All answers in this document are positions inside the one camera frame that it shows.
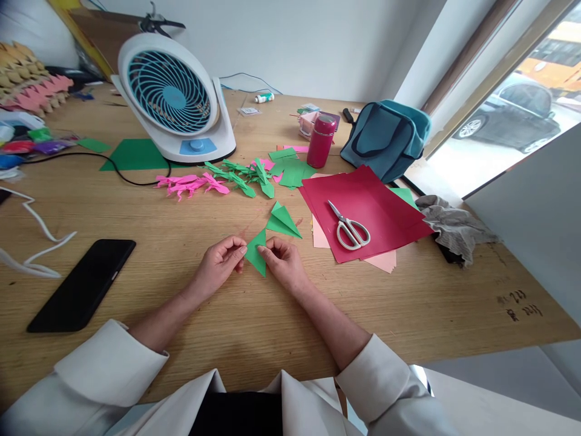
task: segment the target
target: black cable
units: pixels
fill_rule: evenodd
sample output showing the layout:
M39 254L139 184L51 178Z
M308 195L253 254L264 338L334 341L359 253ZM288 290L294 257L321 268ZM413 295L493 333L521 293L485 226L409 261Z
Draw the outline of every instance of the black cable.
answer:
M124 181L126 181L127 183L130 183L132 185L135 186L153 186L153 185L157 185L157 182L150 182L150 183L135 183L130 181L129 179L126 179L123 174L121 174L121 172L119 171L117 164L109 157L104 156L103 154L97 154L97 153L81 153L81 152L75 152L75 153L64 153L64 154L55 154L54 156L50 156L50 157L46 157L45 159L39 159L39 160L29 160L28 162L23 162L21 163L21 165L30 165L30 164L39 164L41 162L46 162L48 160L53 160L56 159L57 157L63 157L63 156L72 156L74 154L84 154L86 156L99 156L102 157L106 160L108 160L109 162L111 162L113 164L113 168L115 168L115 172L119 175L119 177L121 177ZM168 175L166 177L171 176L171 163L165 159L165 161L168 163Z

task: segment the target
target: red paper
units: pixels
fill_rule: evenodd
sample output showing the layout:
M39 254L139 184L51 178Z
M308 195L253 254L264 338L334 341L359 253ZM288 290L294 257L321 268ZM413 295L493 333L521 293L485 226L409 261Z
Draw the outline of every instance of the red paper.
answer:
M319 221L339 263L366 259L432 234L424 215L386 189L373 171L361 166L349 174L303 180L299 188ZM338 219L328 200L346 218L364 225L371 242L358 250L343 248L336 236Z

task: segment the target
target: woman's left hand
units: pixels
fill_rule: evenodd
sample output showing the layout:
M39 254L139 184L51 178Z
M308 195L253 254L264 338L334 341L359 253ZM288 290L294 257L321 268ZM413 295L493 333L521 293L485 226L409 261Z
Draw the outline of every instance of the woman's left hand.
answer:
M198 304L220 289L233 270L242 274L246 241L238 236L228 236L206 250L204 258L188 286L184 297L194 298Z

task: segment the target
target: hand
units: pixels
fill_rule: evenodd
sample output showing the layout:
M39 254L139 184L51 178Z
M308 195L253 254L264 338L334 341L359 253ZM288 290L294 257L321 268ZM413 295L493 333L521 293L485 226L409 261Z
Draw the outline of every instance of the hand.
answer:
M210 298L233 270L242 274L246 250L246 241L238 236L228 236L208 248L194 277L182 291L184 296L194 297L198 304Z
M275 236L266 242L266 247L259 246L258 252L287 291L302 291L311 284L295 245Z

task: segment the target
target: scissors handle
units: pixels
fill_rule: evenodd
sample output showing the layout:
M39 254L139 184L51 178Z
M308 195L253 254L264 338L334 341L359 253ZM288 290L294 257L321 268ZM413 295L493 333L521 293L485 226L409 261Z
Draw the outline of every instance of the scissors handle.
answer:
M371 235L369 234L369 232L367 231L367 229L364 226L359 224L357 221L351 221L348 218L346 218L345 221L346 222L339 221L339 226L337 227L337 239L339 240L339 243L343 247L347 248L348 250L356 250L356 249L361 248L362 246L367 245L369 242L371 242ZM359 232L355 229L354 225L359 227L361 230L363 230L363 232L366 235L365 240L363 240L361 238L361 236L359 235ZM343 241L343 239L341 239L341 228L345 231L345 233L347 234L347 237L353 243L353 245L347 245Z

